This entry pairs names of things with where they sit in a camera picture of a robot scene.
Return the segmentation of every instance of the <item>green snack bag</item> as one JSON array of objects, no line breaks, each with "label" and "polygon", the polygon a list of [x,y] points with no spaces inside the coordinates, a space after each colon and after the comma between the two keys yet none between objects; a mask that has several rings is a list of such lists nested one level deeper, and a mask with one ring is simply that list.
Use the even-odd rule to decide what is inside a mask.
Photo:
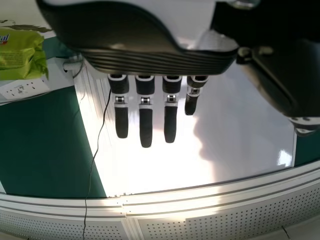
[{"label": "green snack bag", "polygon": [[0,80],[48,78],[43,41],[36,31],[0,28]]}]

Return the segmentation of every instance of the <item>robotic hand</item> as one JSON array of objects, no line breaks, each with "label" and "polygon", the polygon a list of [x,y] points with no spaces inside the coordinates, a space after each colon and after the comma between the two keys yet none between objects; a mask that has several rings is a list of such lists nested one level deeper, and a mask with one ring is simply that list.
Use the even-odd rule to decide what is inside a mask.
[{"label": "robotic hand", "polygon": [[37,3],[60,40],[81,52],[98,71],[189,76],[187,115],[196,107],[191,97],[200,93],[195,92],[200,87],[193,86],[195,76],[222,74],[236,59],[260,94],[293,123],[298,135],[307,136],[320,128],[320,1]]}]

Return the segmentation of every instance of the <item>green mat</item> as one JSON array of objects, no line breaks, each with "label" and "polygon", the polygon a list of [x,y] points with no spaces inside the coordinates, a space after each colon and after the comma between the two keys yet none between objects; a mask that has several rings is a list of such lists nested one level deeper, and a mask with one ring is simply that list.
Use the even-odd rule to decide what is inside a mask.
[{"label": "green mat", "polygon": [[[0,107],[0,181],[7,194],[85,198],[92,153],[74,87]],[[106,197],[96,166],[89,198]]]}]

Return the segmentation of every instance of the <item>white power strip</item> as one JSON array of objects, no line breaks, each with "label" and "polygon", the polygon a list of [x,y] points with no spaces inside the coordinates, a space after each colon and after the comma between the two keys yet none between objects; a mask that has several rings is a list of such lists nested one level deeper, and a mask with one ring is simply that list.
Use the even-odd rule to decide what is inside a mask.
[{"label": "white power strip", "polygon": [[50,91],[46,81],[45,77],[30,80],[16,80],[0,86],[0,94],[7,100],[18,100],[43,94]]}]

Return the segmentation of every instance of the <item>black wire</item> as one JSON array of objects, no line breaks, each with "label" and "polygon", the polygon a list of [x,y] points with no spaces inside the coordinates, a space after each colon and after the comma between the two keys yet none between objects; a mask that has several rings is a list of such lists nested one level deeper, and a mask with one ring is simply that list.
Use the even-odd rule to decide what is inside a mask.
[{"label": "black wire", "polygon": [[82,57],[80,69],[74,76],[72,76],[73,79],[75,79],[81,73],[81,70],[84,68],[84,65],[85,65],[85,59],[84,59],[84,57]]},{"label": "black wire", "polygon": [[290,236],[289,236],[289,234],[288,234],[287,230],[285,229],[285,227],[284,227],[284,226],[281,226],[281,227],[282,227],[283,231],[285,232],[286,236],[288,237],[288,239],[290,239],[290,240],[291,240],[291,238],[290,238]]},{"label": "black wire", "polygon": [[99,150],[99,137],[100,137],[101,131],[102,131],[104,125],[105,125],[106,112],[107,112],[107,108],[108,108],[108,105],[109,105],[109,102],[110,102],[110,96],[111,96],[111,90],[109,91],[108,101],[106,102],[105,109],[104,109],[104,111],[103,111],[103,123],[102,123],[102,126],[101,126],[100,131],[99,131],[99,134],[98,134],[98,138],[97,138],[97,148],[96,148],[95,154],[93,155],[92,162],[91,162],[91,167],[90,167],[90,173],[89,173],[89,188],[88,188],[88,192],[87,192],[87,194],[86,194],[86,197],[85,197],[85,199],[84,199],[84,203],[85,203],[85,215],[84,215],[84,221],[83,221],[84,227],[83,227],[83,233],[82,233],[82,239],[83,239],[83,240],[85,240],[86,219],[87,219],[87,198],[88,198],[88,196],[89,196],[90,188],[91,188],[92,168],[93,168],[93,165],[94,165],[94,162],[95,162],[96,155],[97,155],[98,150]]}]

